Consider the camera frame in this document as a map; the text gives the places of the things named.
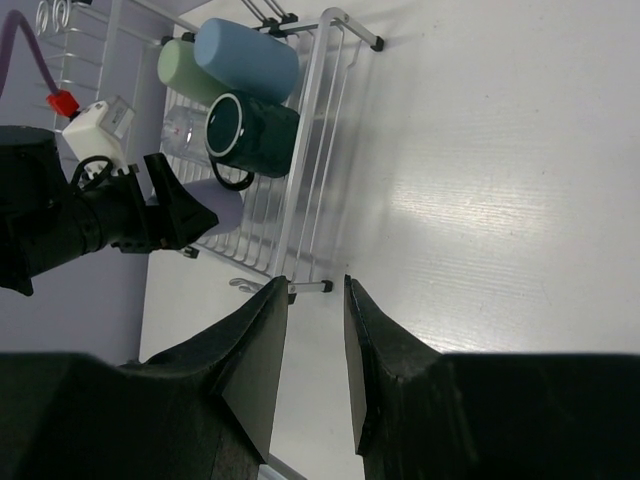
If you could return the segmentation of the purple cup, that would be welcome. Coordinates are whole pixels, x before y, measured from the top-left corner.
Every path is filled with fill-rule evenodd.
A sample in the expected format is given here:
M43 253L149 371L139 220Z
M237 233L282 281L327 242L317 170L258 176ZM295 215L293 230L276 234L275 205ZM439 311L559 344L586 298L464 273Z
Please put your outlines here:
M201 237L230 233L240 226L243 217L244 202L239 192L224 188L215 179L199 180L182 185L198 202L218 216L218 225L207 231ZM146 200L142 208L142 222L148 231L149 227L145 220L144 208L149 199L155 201L155 194Z

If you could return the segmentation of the light green cup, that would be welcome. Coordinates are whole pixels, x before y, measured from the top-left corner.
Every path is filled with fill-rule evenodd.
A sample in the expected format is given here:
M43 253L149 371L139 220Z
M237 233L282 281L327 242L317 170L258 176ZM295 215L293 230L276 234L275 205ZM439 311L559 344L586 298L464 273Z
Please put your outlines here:
M194 44L181 39L171 39L164 44L157 62L157 74L166 87L206 107L230 91L196 63Z

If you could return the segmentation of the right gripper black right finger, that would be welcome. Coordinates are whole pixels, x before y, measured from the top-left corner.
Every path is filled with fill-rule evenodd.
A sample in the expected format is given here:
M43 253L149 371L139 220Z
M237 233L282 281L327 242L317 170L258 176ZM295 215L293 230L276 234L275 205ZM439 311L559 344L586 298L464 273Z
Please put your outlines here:
M389 317L354 277L344 277L344 342L356 453L366 455L400 407L405 383L441 353Z

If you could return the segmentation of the dark green mug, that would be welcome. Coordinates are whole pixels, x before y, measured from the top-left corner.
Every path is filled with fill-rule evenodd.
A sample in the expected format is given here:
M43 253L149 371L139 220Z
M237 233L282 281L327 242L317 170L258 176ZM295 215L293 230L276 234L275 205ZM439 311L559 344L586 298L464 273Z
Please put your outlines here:
M214 175L226 189L248 189L257 176L290 172L299 114L288 107L232 90L219 96L206 117L205 148Z

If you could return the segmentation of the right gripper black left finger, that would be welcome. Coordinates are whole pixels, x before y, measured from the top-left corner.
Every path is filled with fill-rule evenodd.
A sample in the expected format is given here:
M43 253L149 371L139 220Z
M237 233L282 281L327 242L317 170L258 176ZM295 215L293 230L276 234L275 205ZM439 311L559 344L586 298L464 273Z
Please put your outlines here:
M265 463L288 320L277 277L212 326L122 366L123 463Z

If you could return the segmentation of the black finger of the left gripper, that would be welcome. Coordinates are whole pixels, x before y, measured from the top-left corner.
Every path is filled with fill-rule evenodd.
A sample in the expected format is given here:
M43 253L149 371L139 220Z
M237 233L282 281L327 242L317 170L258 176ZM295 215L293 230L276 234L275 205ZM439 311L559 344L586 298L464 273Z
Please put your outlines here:
M155 248L184 248L218 225L218 216L187 192L164 154L146 155L144 162L155 192L144 208Z

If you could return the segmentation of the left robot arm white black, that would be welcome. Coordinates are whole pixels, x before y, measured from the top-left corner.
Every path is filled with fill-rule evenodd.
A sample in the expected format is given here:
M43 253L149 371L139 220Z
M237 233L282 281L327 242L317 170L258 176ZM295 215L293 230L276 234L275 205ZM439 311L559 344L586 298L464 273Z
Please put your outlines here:
M107 246L124 254L181 250L217 226L161 153L144 158L156 193L146 203L136 166L107 157L62 170L53 132L1 129L1 285L25 296L34 277Z

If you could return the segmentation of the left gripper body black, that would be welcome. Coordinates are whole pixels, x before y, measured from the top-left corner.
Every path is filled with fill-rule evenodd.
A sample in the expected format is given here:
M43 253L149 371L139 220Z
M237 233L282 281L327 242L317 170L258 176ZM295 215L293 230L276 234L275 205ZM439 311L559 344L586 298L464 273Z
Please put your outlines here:
M135 173L77 189L74 201L85 253L112 246L122 253L147 254L166 245L154 223L157 211L146 205Z

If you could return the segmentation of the blue cup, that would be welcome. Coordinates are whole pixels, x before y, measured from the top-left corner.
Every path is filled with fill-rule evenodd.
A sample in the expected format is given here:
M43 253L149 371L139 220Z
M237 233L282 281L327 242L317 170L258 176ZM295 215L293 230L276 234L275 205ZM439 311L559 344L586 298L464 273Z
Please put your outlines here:
M298 55L288 44L222 18L202 24L194 59L229 88L279 104L293 93L300 73Z

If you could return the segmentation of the clear glass cup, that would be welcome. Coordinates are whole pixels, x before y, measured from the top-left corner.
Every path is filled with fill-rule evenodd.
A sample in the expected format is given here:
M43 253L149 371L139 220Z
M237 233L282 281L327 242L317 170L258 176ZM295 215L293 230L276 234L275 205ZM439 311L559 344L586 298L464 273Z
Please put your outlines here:
M166 154L201 165L209 164L205 146L206 113L174 105L164 118L161 146Z

